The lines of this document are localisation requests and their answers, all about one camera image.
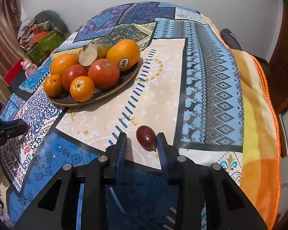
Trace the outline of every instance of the red grape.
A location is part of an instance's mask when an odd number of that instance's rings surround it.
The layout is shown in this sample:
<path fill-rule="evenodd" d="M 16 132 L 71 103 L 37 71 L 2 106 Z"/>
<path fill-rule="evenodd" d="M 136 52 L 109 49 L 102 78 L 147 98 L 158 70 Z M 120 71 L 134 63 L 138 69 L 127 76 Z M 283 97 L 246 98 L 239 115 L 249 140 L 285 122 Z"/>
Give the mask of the red grape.
<path fill-rule="evenodd" d="M 142 125 L 137 128 L 137 141 L 143 149 L 147 151 L 155 151 L 157 148 L 157 137 L 152 128 Z"/>

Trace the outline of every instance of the curtain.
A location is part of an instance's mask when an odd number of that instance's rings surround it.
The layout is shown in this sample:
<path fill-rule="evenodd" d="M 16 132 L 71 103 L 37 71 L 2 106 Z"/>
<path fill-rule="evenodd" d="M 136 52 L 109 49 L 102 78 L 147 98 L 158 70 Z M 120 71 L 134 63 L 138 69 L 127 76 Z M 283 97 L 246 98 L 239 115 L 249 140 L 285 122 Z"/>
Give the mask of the curtain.
<path fill-rule="evenodd" d="M 0 0 L 0 110 L 10 95 L 2 79 L 20 58 L 25 58 L 17 41 L 20 25 L 20 0 Z"/>

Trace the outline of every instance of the silver screw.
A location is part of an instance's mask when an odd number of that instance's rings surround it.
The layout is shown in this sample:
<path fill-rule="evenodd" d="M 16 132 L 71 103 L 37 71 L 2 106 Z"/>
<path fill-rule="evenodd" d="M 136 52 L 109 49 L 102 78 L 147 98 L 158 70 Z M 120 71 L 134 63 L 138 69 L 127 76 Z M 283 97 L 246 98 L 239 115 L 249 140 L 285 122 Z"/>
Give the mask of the silver screw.
<path fill-rule="evenodd" d="M 218 163 L 214 163 L 214 164 L 212 164 L 212 168 L 214 170 L 220 170 L 222 168 L 222 166 L 220 164 L 218 164 Z"/>
<path fill-rule="evenodd" d="M 185 156 L 178 156 L 177 161 L 184 162 L 187 158 Z"/>
<path fill-rule="evenodd" d="M 70 170 L 71 169 L 71 164 L 70 163 L 64 164 L 63 165 L 63 169 L 64 170 Z"/>
<path fill-rule="evenodd" d="M 98 158 L 98 160 L 100 161 L 100 162 L 105 162 L 105 161 L 107 161 L 107 157 L 106 156 L 100 156 L 99 158 Z"/>

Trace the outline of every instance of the plate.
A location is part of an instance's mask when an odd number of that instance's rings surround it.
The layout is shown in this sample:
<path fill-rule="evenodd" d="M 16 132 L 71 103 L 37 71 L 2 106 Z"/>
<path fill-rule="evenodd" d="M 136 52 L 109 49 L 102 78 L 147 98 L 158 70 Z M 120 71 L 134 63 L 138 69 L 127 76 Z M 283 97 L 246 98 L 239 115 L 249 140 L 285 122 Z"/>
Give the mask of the plate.
<path fill-rule="evenodd" d="M 86 101 L 86 102 L 77 102 L 76 100 L 74 100 L 70 93 L 67 92 L 66 90 L 64 90 L 59 96 L 51 98 L 48 97 L 47 98 L 54 104 L 60 105 L 60 106 L 80 106 L 80 105 L 84 105 L 84 104 L 90 104 L 93 103 L 95 101 L 101 100 L 105 97 L 110 96 L 111 94 L 117 92 L 118 90 L 122 89 L 136 74 L 137 74 L 137 70 L 139 67 L 139 63 L 137 62 L 133 67 L 131 67 L 128 71 L 125 72 L 121 72 L 120 73 L 120 77 L 119 80 L 117 82 L 117 84 L 115 85 L 115 87 L 108 89 L 108 90 L 99 90 L 99 89 L 95 89 L 95 93 L 94 96 Z"/>

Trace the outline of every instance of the pink pig figurine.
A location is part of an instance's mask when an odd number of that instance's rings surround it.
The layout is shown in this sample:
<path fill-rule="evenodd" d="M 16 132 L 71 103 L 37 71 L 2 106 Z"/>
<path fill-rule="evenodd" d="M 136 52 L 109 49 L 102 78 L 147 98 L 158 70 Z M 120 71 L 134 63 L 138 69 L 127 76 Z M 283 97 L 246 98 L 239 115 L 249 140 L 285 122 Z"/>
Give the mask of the pink pig figurine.
<path fill-rule="evenodd" d="M 29 78 L 38 69 L 37 65 L 33 64 L 31 60 L 24 59 L 22 61 L 22 69 L 25 70 L 26 77 Z"/>

